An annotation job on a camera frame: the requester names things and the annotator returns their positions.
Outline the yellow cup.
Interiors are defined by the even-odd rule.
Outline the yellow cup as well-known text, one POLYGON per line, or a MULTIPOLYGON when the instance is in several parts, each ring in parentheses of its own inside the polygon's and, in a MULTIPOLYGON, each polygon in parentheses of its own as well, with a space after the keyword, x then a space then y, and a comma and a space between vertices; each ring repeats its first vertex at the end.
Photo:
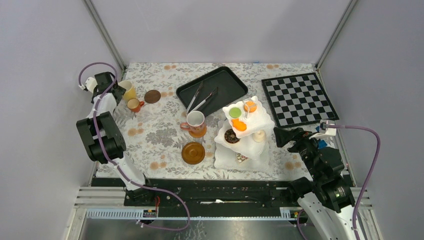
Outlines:
POLYGON ((123 99, 126 102, 137 98, 136 89, 129 80, 123 80, 119 82, 118 85, 125 89, 125 93, 123 94, 123 99))

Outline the cream round mousse cake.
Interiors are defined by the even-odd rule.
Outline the cream round mousse cake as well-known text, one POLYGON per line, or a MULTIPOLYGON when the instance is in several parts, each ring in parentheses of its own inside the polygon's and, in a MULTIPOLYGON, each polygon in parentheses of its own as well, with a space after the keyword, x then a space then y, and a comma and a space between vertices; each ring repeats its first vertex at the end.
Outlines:
POLYGON ((264 130, 259 130, 252 134, 252 139, 257 143, 264 142, 267 139, 266 132, 264 130))

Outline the white cup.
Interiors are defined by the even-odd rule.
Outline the white cup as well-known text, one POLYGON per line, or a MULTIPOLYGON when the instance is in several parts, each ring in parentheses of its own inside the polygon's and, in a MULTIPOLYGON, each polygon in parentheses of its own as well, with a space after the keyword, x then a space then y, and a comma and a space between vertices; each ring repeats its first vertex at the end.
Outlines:
POLYGON ((127 105, 126 106, 133 113, 138 113, 144 105, 145 105, 145 102, 144 101, 140 101, 140 100, 138 100, 136 98, 133 98, 133 99, 130 99, 127 102, 127 105))

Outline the orange macaron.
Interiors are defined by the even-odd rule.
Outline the orange macaron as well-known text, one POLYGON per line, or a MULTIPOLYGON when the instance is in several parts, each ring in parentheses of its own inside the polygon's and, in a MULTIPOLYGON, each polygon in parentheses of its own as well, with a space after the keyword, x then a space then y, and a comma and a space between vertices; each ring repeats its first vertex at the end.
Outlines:
POLYGON ((257 110, 257 104, 255 101, 252 100, 244 101, 243 109, 246 113, 253 113, 257 110))

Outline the white three-tier dessert stand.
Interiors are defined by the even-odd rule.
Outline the white three-tier dessert stand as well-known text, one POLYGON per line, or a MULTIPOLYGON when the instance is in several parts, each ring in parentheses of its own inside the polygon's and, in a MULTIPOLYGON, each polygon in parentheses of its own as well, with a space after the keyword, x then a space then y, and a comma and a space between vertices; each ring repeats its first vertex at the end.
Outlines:
POLYGON ((218 122, 217 136, 214 138, 216 143, 214 167, 217 169, 264 172, 269 167, 270 161, 270 144, 272 131, 275 127, 274 121, 267 113, 266 109, 257 96, 252 96, 244 100, 224 106, 222 111, 225 120, 218 122), (257 110, 252 113, 244 111, 244 102, 254 101, 257 104, 257 110), (229 115, 231 108, 240 108, 241 116, 238 118, 247 125, 245 131, 238 131, 233 127, 232 119, 229 115), (238 143, 230 144, 224 139, 226 130, 232 129, 236 137, 240 139, 238 143), (264 130, 266 132, 266 140, 263 142, 255 142, 252 134, 264 130), (243 163, 238 163, 236 154, 240 153, 248 157, 243 163))

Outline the orange fish pastry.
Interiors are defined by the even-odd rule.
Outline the orange fish pastry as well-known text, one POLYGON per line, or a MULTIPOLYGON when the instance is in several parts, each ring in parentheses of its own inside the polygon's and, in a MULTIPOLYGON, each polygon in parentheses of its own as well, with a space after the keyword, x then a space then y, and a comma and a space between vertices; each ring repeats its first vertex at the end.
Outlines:
POLYGON ((247 125, 241 121, 239 118, 234 118, 231 120, 232 126, 239 132, 243 132, 247 129, 247 125))

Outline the dark brown saucer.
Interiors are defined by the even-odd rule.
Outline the dark brown saucer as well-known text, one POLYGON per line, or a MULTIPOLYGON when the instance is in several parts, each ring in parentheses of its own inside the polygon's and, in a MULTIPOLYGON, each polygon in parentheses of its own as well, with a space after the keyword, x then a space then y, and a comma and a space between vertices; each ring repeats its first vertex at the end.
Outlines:
POLYGON ((144 95, 144 101, 149 104, 157 103, 162 95, 158 90, 149 90, 144 95))

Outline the pink strawberry cake slice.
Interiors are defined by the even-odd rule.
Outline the pink strawberry cake slice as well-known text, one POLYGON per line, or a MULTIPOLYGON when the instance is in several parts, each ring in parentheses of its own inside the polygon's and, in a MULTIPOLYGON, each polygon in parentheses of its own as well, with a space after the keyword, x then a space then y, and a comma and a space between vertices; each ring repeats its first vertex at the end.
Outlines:
POLYGON ((242 155, 242 154, 240 154, 240 153, 237 153, 237 154, 236 154, 236 161, 237 161, 239 164, 243 163, 244 161, 246 161, 246 160, 248 160, 248 159, 249 159, 248 157, 246 157, 246 156, 244 156, 244 155, 242 155))

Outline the green macaron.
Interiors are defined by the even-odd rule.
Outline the green macaron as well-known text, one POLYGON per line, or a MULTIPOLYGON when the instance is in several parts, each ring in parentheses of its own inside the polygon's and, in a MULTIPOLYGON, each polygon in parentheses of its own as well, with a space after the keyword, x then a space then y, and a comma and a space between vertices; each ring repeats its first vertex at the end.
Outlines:
POLYGON ((238 107, 232 107, 228 114, 231 118, 238 119, 242 115, 242 110, 238 107))

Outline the chocolate sprinkle donut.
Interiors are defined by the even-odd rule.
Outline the chocolate sprinkle donut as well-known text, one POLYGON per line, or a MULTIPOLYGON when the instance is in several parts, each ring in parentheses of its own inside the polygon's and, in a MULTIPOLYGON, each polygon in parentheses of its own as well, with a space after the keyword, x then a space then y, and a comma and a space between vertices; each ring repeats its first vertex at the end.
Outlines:
POLYGON ((240 141, 240 139, 237 137, 236 133, 233 131, 232 128, 225 131, 224 140, 228 144, 236 144, 240 141))

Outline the small tan saucer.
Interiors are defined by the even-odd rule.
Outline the small tan saucer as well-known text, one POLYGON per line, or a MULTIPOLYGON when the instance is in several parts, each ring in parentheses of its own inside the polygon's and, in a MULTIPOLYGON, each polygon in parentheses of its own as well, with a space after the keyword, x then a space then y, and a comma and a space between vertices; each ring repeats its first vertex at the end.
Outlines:
POLYGON ((207 133, 207 127, 204 126, 203 129, 201 131, 191 131, 189 130, 188 133, 193 137, 193 138, 202 138, 206 133, 207 133))

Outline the large brown saucer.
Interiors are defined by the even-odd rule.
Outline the large brown saucer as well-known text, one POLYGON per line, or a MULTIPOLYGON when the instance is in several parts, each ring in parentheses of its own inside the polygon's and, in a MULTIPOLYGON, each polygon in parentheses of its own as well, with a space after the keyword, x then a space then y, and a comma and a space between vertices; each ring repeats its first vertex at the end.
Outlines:
POLYGON ((189 142, 181 150, 183 161, 190 165, 196 165, 205 158, 205 148, 199 142, 189 142))

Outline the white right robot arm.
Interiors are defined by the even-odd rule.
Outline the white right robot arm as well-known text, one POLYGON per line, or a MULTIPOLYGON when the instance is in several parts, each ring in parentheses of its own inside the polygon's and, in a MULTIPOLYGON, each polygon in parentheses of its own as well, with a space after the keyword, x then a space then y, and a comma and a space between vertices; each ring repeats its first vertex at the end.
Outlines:
POLYGON ((345 166, 340 152, 329 146, 320 147, 319 139, 310 131, 298 127, 273 129, 276 145, 293 146, 287 150, 300 155, 311 179, 301 177, 290 181, 279 197, 293 206, 301 206, 318 233, 326 240, 358 240, 358 220, 353 216, 355 199, 351 187, 341 173, 345 166))

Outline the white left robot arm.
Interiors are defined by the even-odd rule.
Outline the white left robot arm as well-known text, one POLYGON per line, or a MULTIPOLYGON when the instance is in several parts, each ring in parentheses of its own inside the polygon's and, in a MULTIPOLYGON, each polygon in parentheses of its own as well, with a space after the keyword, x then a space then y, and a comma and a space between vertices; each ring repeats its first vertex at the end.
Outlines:
POLYGON ((113 112, 122 100, 125 89, 118 85, 111 72, 96 74, 82 88, 93 93, 90 113, 76 123, 88 157, 93 162, 113 169, 128 191, 137 190, 135 197, 142 205, 152 204, 155 192, 143 186, 146 178, 126 154, 124 137, 113 118, 113 112))

